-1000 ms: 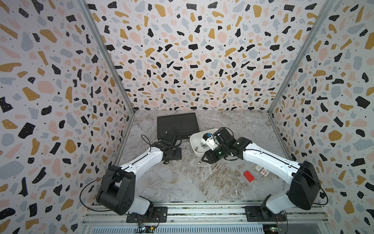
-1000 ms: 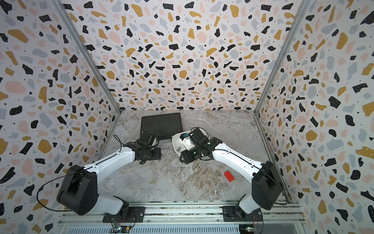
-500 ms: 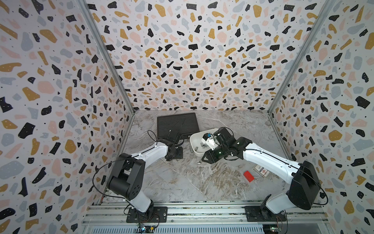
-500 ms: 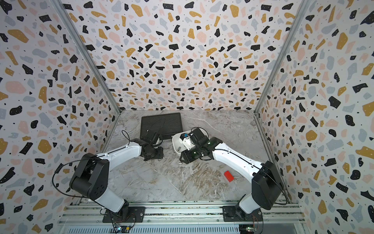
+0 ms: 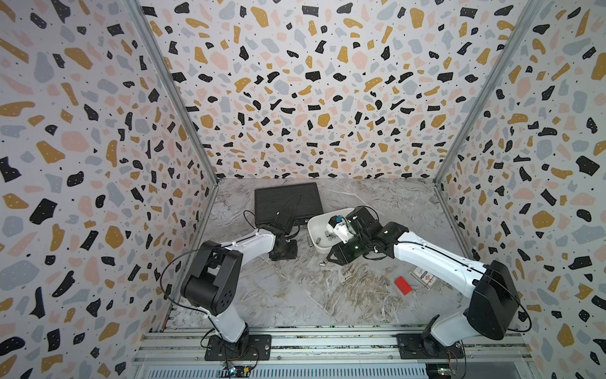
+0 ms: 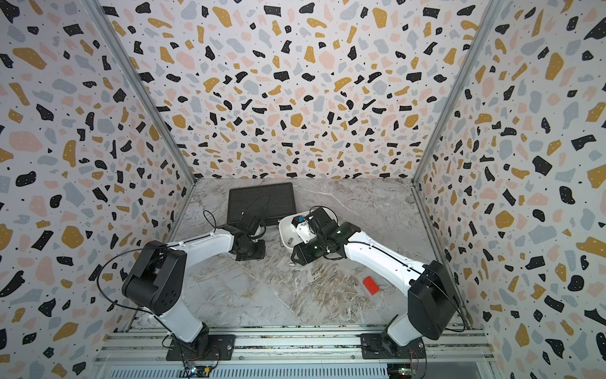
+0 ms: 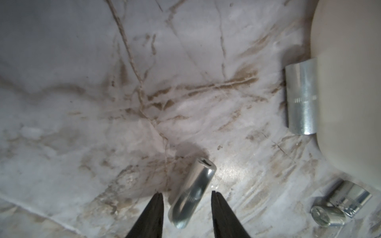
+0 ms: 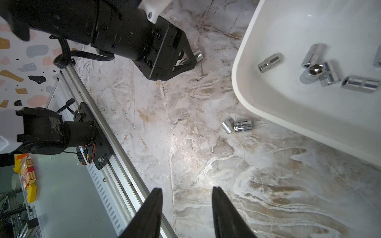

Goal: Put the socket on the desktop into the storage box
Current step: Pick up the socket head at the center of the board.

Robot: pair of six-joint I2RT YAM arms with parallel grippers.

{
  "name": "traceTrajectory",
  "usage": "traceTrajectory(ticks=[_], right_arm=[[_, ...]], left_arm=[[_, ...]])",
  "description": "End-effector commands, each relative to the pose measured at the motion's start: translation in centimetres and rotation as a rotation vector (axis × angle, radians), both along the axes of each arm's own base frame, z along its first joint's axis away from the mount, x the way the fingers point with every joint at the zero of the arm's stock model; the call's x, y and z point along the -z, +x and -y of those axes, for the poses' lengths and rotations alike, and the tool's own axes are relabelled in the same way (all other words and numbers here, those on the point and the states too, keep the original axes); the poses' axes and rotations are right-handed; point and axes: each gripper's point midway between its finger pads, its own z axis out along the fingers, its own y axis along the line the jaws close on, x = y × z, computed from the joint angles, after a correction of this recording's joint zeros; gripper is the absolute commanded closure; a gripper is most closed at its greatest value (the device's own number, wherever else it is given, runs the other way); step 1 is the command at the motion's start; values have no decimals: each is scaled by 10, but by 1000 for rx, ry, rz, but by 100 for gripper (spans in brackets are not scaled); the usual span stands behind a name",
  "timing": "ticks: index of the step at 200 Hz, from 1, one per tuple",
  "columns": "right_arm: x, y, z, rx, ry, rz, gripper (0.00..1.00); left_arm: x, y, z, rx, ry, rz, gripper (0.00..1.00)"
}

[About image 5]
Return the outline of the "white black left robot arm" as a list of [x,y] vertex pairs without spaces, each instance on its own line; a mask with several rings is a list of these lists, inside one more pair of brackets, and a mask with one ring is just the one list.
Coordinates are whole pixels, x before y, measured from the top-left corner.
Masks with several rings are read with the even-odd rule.
[[225,243],[206,241],[196,251],[181,284],[181,297],[196,311],[208,315],[219,337],[228,344],[247,338],[248,325],[232,305],[241,268],[267,254],[273,261],[295,259],[296,237],[282,228],[267,225]]

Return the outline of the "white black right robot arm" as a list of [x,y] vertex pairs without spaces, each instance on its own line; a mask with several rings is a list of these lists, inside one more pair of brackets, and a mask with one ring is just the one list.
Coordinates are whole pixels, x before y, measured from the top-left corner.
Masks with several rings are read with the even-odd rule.
[[413,350],[435,356],[475,336],[502,340],[521,308],[507,267],[460,257],[432,244],[396,222],[382,224],[369,208],[358,206],[346,215],[330,216],[325,230],[336,240],[328,260],[347,265],[359,257],[389,257],[422,268],[446,282],[470,301],[448,316],[437,315],[421,333]]

